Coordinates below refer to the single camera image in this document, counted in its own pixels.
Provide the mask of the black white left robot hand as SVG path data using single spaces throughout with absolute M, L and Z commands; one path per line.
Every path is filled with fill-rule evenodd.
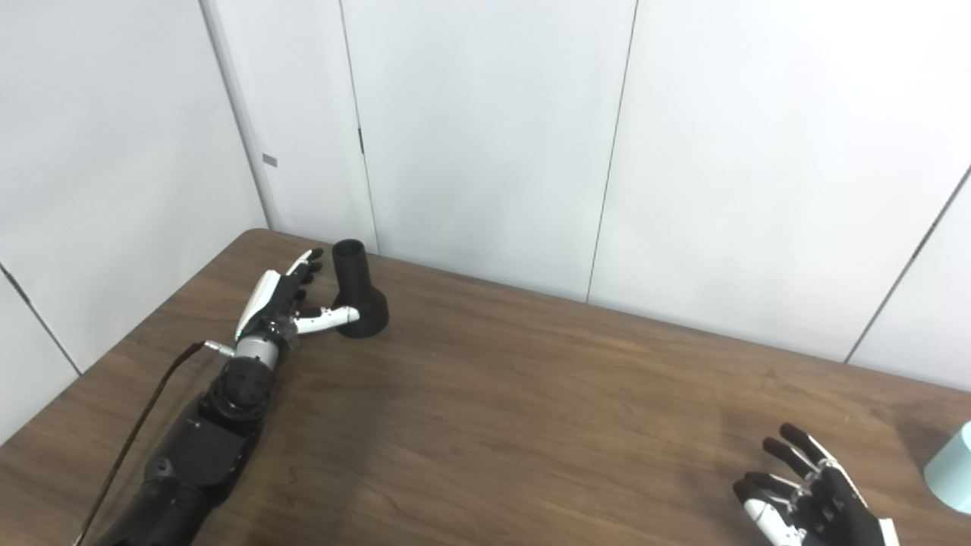
M 240 316 L 234 339 L 263 336 L 276 339 L 277 344 L 291 347 L 301 335 L 328 331 L 337 326 L 353 324 L 361 318 L 360 311 L 350 306 L 320 307 L 308 312 L 297 310 L 305 300 L 306 284 L 322 269 L 319 262 L 322 248 L 302 253 L 287 273 L 269 269 L 256 283 L 245 310 Z

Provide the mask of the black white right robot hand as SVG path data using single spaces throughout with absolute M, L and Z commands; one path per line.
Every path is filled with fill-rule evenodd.
M 898 545 L 894 521 L 876 516 L 828 449 L 790 422 L 762 448 L 798 481 L 747 472 L 733 493 L 771 545 Z

